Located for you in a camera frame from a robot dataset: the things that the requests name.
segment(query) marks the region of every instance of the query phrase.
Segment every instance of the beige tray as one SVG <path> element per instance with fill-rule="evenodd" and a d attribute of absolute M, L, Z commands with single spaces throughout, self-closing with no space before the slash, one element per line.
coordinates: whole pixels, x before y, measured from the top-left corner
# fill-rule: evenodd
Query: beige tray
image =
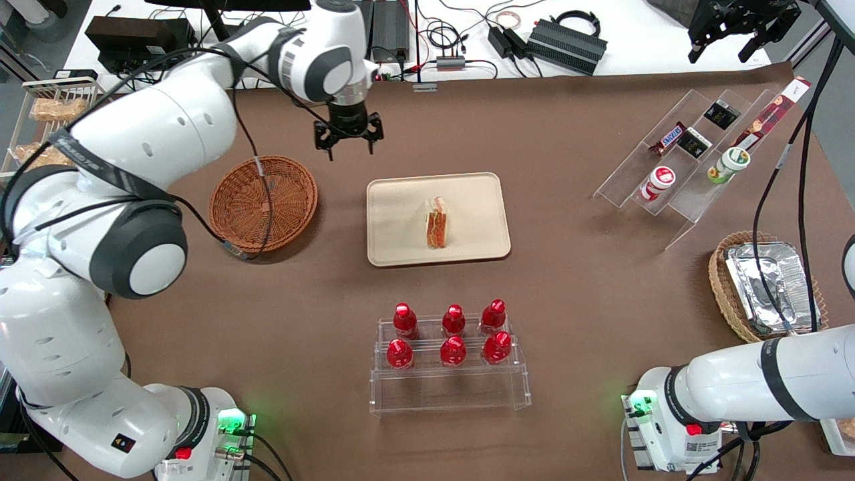
<path fill-rule="evenodd" d="M 445 249 L 428 248 L 424 203 L 448 209 Z M 510 252 L 502 185 L 492 172 L 373 181 L 366 189 L 369 261 L 378 267 L 501 258 Z"/>

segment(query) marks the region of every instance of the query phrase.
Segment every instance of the red bottle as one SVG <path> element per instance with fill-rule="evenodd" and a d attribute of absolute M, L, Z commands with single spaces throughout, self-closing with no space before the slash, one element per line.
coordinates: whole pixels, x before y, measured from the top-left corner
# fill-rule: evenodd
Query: red bottle
<path fill-rule="evenodd" d="M 445 367 L 457 367 L 466 359 L 466 345 L 460 336 L 452 336 L 439 348 L 439 358 Z"/>
<path fill-rule="evenodd" d="M 481 321 L 478 323 L 478 330 L 484 336 L 495 334 L 502 329 L 506 318 L 507 315 L 504 313 L 504 301 L 496 299 L 487 306 L 481 314 Z"/>
<path fill-rule="evenodd" d="M 395 332 L 399 338 L 409 341 L 415 341 L 419 338 L 416 313 L 405 303 L 402 302 L 398 304 L 398 307 L 395 307 L 395 317 L 392 318 L 392 324 L 395 325 Z"/>
<path fill-rule="evenodd" d="M 445 337 L 461 336 L 463 328 L 466 327 L 466 318 L 463 309 L 457 304 L 448 307 L 448 312 L 442 317 L 442 333 Z"/>
<path fill-rule="evenodd" d="M 484 348 L 481 349 L 481 357 L 490 365 L 496 365 L 510 355 L 510 334 L 500 330 L 496 334 L 487 337 Z"/>
<path fill-rule="evenodd" d="M 400 339 L 392 339 L 389 342 L 389 348 L 386 350 L 386 360 L 393 369 L 409 369 L 413 366 L 415 356 L 413 356 L 413 348 L 407 341 Z"/>

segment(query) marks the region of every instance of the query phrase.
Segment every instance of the red and white container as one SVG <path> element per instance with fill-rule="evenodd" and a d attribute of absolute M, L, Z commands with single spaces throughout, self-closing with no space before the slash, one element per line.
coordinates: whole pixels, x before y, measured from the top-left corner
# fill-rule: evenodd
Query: red and white container
<path fill-rule="evenodd" d="M 481 349 L 481 358 L 489 365 L 496 365 L 501 363 L 504 358 L 510 356 L 512 348 L 510 334 L 500 330 L 496 334 L 487 337 L 484 347 Z"/>
<path fill-rule="evenodd" d="M 463 308 L 457 304 L 448 306 L 448 311 L 442 317 L 442 333 L 445 337 L 462 336 L 464 327 L 466 317 L 463 316 Z"/>
<path fill-rule="evenodd" d="M 401 339 L 415 341 L 419 338 L 419 326 L 416 322 L 416 313 L 405 303 L 395 307 L 395 316 L 392 318 L 395 333 Z"/>
<path fill-rule="evenodd" d="M 416 356 L 407 341 L 392 339 L 389 342 L 389 348 L 386 350 L 386 360 L 389 361 L 389 365 L 393 369 L 403 371 L 413 366 Z"/>
<path fill-rule="evenodd" d="M 641 186 L 641 197 L 647 200 L 656 200 L 660 193 L 665 192 L 668 187 L 674 185 L 677 175 L 670 167 L 660 165 L 656 167 L 647 178 L 647 183 Z"/>
<path fill-rule="evenodd" d="M 452 336 L 439 348 L 439 359 L 445 367 L 457 367 L 466 359 L 466 345 L 460 336 Z"/>
<path fill-rule="evenodd" d="M 507 315 L 504 313 L 504 301 L 496 299 L 481 314 L 478 330 L 484 336 L 495 334 L 502 329 L 505 319 L 507 319 Z"/>

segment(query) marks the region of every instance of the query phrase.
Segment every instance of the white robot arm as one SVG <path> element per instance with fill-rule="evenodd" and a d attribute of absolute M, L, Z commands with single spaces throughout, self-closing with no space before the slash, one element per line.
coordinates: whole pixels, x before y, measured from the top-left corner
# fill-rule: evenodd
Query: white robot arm
<path fill-rule="evenodd" d="M 624 407 L 660 471 L 692 472 L 706 461 L 721 447 L 722 421 L 855 418 L 855 325 L 653 368 Z"/>
<path fill-rule="evenodd" d="M 230 476 L 238 455 L 228 448 L 239 439 L 225 429 L 246 427 L 244 414 L 221 389 L 143 388 L 123 376 L 99 289 L 140 299 L 183 271 L 180 210 L 165 191 L 232 145 L 224 89 L 261 76 L 248 64 L 300 98 L 329 100 L 333 138 L 319 148 L 381 138 L 370 131 L 379 117 L 365 115 L 376 66 L 363 59 L 359 9 L 318 0 L 313 16 L 301 30 L 254 21 L 215 47 L 227 56 L 195 56 L 93 111 L 51 139 L 79 169 L 36 168 L 10 186 L 2 217 L 17 259 L 0 271 L 0 361 L 32 419 L 99 469 L 122 478 L 154 470 L 162 481 Z"/>

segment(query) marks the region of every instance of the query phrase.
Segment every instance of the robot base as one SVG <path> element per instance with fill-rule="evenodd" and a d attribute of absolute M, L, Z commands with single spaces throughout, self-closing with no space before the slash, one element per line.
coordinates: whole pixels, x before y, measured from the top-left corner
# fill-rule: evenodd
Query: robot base
<path fill-rule="evenodd" d="M 646 372 L 638 388 L 622 397 L 623 407 L 636 466 L 689 474 L 722 446 L 722 432 L 697 436 L 686 433 L 686 426 L 674 417 L 665 401 L 665 378 L 670 371 L 668 367 L 655 367 Z M 639 410 L 646 414 L 629 417 Z M 714 463 L 701 474 L 715 473 L 718 466 Z"/>
<path fill-rule="evenodd" d="M 254 431 L 255 414 L 246 415 L 226 391 L 219 388 L 202 388 L 210 403 L 208 428 L 202 440 L 193 448 L 186 460 L 164 460 L 155 466 L 158 481 L 249 481 L 248 461 L 223 460 L 214 457 L 217 448 L 239 448 L 251 454 L 250 437 L 232 436 L 221 432 L 232 427 Z"/>

